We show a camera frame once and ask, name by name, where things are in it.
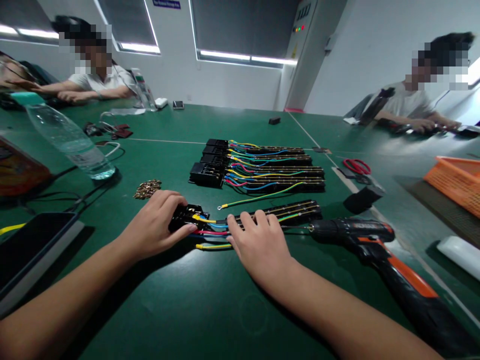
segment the blue sign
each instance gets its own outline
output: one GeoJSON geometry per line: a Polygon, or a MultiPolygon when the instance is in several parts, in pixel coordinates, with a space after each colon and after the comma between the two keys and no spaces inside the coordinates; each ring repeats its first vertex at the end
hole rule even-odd
{"type": "Polygon", "coordinates": [[[161,8],[170,8],[180,10],[180,1],[172,0],[153,0],[153,5],[161,8]]]}

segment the water bottle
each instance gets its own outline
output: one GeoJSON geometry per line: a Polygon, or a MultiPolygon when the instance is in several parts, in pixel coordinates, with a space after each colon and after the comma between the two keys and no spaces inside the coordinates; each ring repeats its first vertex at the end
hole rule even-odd
{"type": "Polygon", "coordinates": [[[152,111],[152,112],[157,111],[158,109],[157,109],[157,106],[155,105],[155,100],[154,100],[152,91],[150,90],[150,87],[145,82],[145,79],[142,73],[140,72],[140,69],[133,67],[131,69],[131,72],[133,73],[133,77],[135,78],[137,86],[140,89],[140,93],[138,95],[140,96],[140,100],[143,103],[143,107],[147,111],[152,111]]]}
{"type": "Polygon", "coordinates": [[[104,180],[115,173],[115,167],[72,120],[45,104],[35,92],[10,94],[25,106],[33,126],[72,163],[93,180],[104,180]]]}

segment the green workbench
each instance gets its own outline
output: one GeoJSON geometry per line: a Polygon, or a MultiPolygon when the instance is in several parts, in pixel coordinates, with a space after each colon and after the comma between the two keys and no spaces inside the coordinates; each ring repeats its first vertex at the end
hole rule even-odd
{"type": "MultiPolygon", "coordinates": [[[[83,126],[89,121],[97,122],[104,111],[130,104],[105,101],[62,112],[83,126]]],[[[0,119],[0,135],[48,166],[52,173],[71,166],[36,133],[26,113],[1,111],[0,119]]],[[[145,204],[132,197],[144,181],[161,180],[163,189],[179,191],[190,204],[201,205],[210,212],[211,219],[224,219],[229,212],[239,214],[305,199],[318,201],[324,218],[332,219],[344,215],[336,204],[351,194],[332,167],[344,158],[360,158],[371,166],[373,177],[387,191],[375,204],[377,210],[392,224],[402,243],[407,244],[408,251],[399,246],[393,251],[424,277],[472,335],[480,338],[478,322],[475,324],[454,298],[480,319],[480,283],[435,253],[436,249],[432,250],[432,244],[454,233],[410,195],[399,180],[423,177],[435,164],[436,155],[478,155],[478,140],[461,140],[451,134],[429,139],[393,136],[383,129],[350,126],[335,116],[189,104],[185,110],[167,107],[157,113],[117,116],[115,120],[129,124],[134,132],[130,138],[118,141],[125,154],[112,156],[122,179],[89,199],[94,202],[80,217],[86,229],[28,298],[68,274],[120,234],[145,204]],[[281,116],[281,123],[269,125],[268,119],[276,116],[281,116]],[[326,192],[290,194],[217,210],[219,205],[243,200],[245,196],[229,186],[216,189],[188,183],[190,169],[200,160],[210,138],[304,148],[312,156],[313,165],[325,169],[326,192]],[[329,148],[332,154],[314,152],[313,146],[329,148]]],[[[93,188],[94,184],[83,173],[74,170],[47,191],[86,194],[93,188]]],[[[62,211],[70,204],[53,201],[30,205],[43,212],[62,211]]],[[[31,218],[14,206],[4,206],[0,212],[0,228],[31,218]]],[[[362,265],[341,246],[315,242],[302,231],[291,233],[287,235],[288,246],[300,263],[413,330],[374,269],[362,265]]],[[[128,272],[108,293],[65,358],[335,358],[319,336],[255,285],[234,251],[197,250],[196,241],[201,240],[188,238],[168,253],[145,260],[128,272]]]]}

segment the orange crate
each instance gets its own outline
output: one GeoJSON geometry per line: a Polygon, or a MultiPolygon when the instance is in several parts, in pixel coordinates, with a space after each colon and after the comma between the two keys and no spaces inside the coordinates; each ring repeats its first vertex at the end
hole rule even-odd
{"type": "Polygon", "coordinates": [[[480,161],[437,156],[423,178],[458,205],[480,218],[480,161]]]}

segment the orange and black drill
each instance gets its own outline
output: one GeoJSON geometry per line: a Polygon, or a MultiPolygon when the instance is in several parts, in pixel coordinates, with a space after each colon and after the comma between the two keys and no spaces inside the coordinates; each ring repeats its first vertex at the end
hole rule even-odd
{"type": "Polygon", "coordinates": [[[314,220],[308,229],[316,240],[341,241],[373,266],[389,287],[418,335],[446,358],[480,355],[480,347],[449,311],[438,294],[384,243],[395,239],[391,226],[376,220],[314,220]]]}

